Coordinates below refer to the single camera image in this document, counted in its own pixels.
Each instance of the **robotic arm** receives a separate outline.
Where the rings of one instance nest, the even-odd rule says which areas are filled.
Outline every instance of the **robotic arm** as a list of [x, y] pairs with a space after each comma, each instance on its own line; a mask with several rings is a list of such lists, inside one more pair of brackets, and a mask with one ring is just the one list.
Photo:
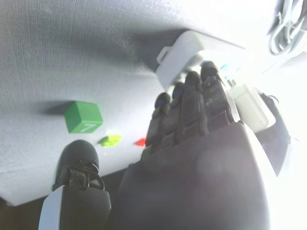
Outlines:
[[112, 209], [98, 165], [87, 142], [63, 151], [40, 230], [273, 229], [276, 175], [212, 62], [188, 73], [172, 101], [158, 96], [142, 159], [126, 170]]

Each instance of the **number 7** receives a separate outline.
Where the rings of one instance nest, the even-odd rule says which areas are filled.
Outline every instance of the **number 7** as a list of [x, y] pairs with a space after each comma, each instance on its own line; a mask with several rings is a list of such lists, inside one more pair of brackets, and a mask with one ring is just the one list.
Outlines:
[[96, 126], [96, 124], [84, 124], [84, 129], [82, 129], [80, 132], [81, 133], [84, 133], [86, 130], [89, 130], [90, 128], [92, 128], [92, 127], [95, 127]]

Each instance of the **small red object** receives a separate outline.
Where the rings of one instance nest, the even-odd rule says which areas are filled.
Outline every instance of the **small red object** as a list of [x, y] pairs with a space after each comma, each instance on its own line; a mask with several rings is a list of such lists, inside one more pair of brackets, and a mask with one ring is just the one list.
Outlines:
[[146, 138], [142, 138], [135, 143], [137, 146], [144, 147], [146, 145]]

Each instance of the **yellow-green object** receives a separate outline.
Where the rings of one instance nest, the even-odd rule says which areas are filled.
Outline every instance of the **yellow-green object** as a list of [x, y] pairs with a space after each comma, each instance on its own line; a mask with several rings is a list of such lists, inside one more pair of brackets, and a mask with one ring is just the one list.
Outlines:
[[103, 123], [98, 105], [86, 102], [74, 102], [65, 111], [65, 121], [69, 133], [93, 133]]
[[120, 142], [120, 140], [121, 140], [121, 135], [109, 135], [103, 138], [100, 144], [106, 148], [114, 147]]

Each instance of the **power cord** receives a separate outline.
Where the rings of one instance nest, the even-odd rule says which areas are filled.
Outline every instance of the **power cord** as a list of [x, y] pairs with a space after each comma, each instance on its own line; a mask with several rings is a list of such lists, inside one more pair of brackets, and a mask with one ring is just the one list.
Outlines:
[[284, 0], [278, 17], [279, 24], [269, 40], [269, 51], [274, 56], [284, 55], [290, 59], [301, 54], [307, 44], [307, 0]]

